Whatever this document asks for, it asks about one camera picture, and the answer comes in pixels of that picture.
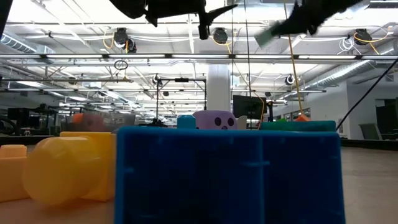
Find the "orange block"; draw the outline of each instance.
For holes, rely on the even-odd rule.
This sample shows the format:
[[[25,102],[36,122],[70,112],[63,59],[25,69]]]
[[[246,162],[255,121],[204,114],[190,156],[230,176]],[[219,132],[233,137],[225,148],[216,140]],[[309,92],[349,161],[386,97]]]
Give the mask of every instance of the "orange block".
[[[294,121],[311,121],[310,118],[308,118],[307,116],[305,116],[304,114],[301,114],[300,116],[298,116],[298,118],[296,118],[296,120]]]
[[[25,163],[26,146],[3,145],[0,147],[0,202],[29,197],[22,185]]]

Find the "green block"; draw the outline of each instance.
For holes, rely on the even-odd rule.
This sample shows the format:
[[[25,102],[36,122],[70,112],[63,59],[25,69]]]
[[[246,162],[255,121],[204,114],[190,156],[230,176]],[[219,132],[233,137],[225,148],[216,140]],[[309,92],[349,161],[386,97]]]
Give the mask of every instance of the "green block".
[[[260,130],[265,131],[336,131],[334,121],[263,122]]]

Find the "overhead rail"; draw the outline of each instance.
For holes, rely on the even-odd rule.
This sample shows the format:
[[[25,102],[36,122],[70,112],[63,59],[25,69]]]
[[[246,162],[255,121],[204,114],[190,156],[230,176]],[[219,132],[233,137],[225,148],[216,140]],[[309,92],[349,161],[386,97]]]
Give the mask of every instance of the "overhead rail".
[[[0,54],[3,59],[258,59],[291,60],[282,54]],[[295,60],[395,60],[398,55],[293,55]]]

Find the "floor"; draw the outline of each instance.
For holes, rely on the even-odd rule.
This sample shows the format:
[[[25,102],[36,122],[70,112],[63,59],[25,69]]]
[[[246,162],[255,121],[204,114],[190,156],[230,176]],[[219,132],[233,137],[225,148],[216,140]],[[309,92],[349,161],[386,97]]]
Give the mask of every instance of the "floor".
[[[344,148],[347,224],[398,223],[398,152]]]
[[[398,152],[343,148],[343,185],[347,224],[398,224]],[[68,208],[32,200],[0,203],[2,224],[113,222],[113,202],[85,200]]]

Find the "yellow cylinder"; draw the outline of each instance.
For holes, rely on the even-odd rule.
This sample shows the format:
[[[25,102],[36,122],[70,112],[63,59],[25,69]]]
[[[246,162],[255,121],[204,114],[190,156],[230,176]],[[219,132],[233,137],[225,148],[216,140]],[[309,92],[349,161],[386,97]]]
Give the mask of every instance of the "yellow cylinder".
[[[58,205],[87,194],[98,184],[103,159],[90,137],[57,137],[39,142],[22,176],[34,200]]]

